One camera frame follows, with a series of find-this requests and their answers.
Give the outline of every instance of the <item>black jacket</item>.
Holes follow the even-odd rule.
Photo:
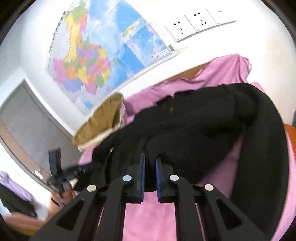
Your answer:
[[[0,199],[3,206],[7,207],[10,212],[20,212],[30,217],[37,216],[31,203],[20,198],[2,184],[0,184]]]
[[[138,163],[141,153],[146,155],[145,191],[156,189],[157,156],[194,184],[224,159],[241,134],[231,201],[271,238],[287,194],[287,141],[274,104],[249,84],[180,92],[142,110],[94,149],[92,175],[80,179],[78,187],[110,183]]]

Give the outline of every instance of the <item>purple cloth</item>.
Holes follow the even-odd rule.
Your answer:
[[[131,123],[142,109],[153,106],[155,102],[167,95],[221,84],[247,83],[246,77],[249,72],[248,59],[238,54],[216,58],[201,69],[192,80],[164,81],[125,99],[123,103],[128,115],[126,124]],[[262,90],[258,83],[253,85]],[[293,221],[296,210],[296,190],[292,188],[296,184],[296,166],[288,136],[287,143],[290,167],[289,188],[283,215],[272,241],[278,241],[282,237]],[[198,185],[211,183],[229,198],[235,181],[241,144],[241,140],[238,141],[220,165],[203,178]],[[145,193],[144,202],[141,204],[127,204],[124,224],[123,241],[176,240],[174,204],[160,204],[157,201],[156,192]]]
[[[10,191],[14,192],[20,198],[32,202],[33,196],[27,190],[10,179],[6,172],[0,171],[0,183],[2,186],[7,187]]]

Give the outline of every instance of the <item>electrical outlet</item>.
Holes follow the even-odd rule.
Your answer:
[[[224,7],[206,7],[206,9],[218,26],[235,22],[235,18]]]
[[[217,27],[217,24],[205,7],[200,7],[194,11],[185,13],[185,17],[189,20],[197,33]]]
[[[165,26],[177,42],[196,34],[195,29],[184,15],[174,17]]]

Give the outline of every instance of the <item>round rivet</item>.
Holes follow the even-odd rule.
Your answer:
[[[213,191],[214,190],[214,186],[212,184],[206,184],[205,185],[205,190],[207,190],[207,191]]]
[[[170,175],[170,179],[172,181],[178,181],[179,180],[179,177],[177,175]]]
[[[131,180],[131,176],[130,175],[125,175],[122,177],[122,180],[124,180],[125,182],[128,182]]]
[[[87,190],[88,190],[89,192],[93,192],[93,191],[95,191],[95,190],[96,190],[96,185],[89,185],[89,186],[87,187]]]

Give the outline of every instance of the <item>map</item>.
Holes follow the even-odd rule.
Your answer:
[[[171,52],[124,0],[74,0],[56,29],[47,71],[85,115]]]

